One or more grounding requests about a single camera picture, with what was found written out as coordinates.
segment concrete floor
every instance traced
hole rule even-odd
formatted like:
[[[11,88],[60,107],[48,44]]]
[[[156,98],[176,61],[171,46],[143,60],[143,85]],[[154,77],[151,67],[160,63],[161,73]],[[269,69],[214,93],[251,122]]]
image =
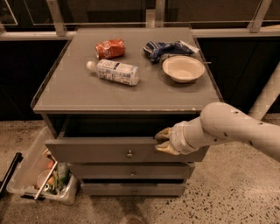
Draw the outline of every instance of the concrete floor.
[[[280,125],[280,115],[265,121]],[[42,121],[0,122],[0,180],[15,153],[26,151],[44,127]],[[210,147],[196,164],[180,198],[89,197],[75,202],[0,199],[0,223],[280,223],[280,164],[243,143]]]

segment storage bin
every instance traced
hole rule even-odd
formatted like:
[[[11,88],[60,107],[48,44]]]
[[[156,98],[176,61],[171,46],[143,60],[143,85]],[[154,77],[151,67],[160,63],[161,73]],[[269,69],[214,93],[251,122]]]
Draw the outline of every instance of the storage bin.
[[[34,188],[37,184],[37,178],[41,172],[46,169],[46,164],[49,159],[43,155],[46,149],[45,141],[53,139],[47,127],[44,127],[36,137],[31,148],[27,151],[24,159],[17,165],[13,176],[7,185],[9,193],[20,194],[24,197],[35,197],[38,190]],[[49,200],[57,200],[64,204],[71,205],[74,203],[75,195],[77,193],[79,181],[72,175],[66,189],[60,195],[50,194],[49,192],[42,191],[41,198]]]

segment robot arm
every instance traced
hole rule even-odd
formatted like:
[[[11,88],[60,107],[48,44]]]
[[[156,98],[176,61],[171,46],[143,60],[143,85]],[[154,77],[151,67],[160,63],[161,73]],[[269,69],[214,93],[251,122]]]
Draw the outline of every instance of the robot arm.
[[[173,155],[189,154],[202,146],[239,141],[280,162],[280,126],[260,122],[226,103],[205,106],[200,117],[179,122],[155,136],[165,141],[157,150]]]

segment plastic bottle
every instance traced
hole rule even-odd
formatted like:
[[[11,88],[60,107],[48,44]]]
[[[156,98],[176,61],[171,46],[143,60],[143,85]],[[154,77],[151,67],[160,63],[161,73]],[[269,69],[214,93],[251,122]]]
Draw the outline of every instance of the plastic bottle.
[[[101,59],[97,64],[89,61],[87,69],[95,72],[99,78],[104,80],[121,82],[130,86],[135,86],[139,82],[137,66]]]

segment drawer handle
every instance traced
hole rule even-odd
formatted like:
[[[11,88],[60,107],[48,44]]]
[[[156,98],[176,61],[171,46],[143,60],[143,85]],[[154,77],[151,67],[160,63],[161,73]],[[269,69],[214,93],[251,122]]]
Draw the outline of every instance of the drawer handle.
[[[131,150],[129,150],[128,154],[126,154],[126,157],[127,158],[133,158],[133,154],[132,154]]]

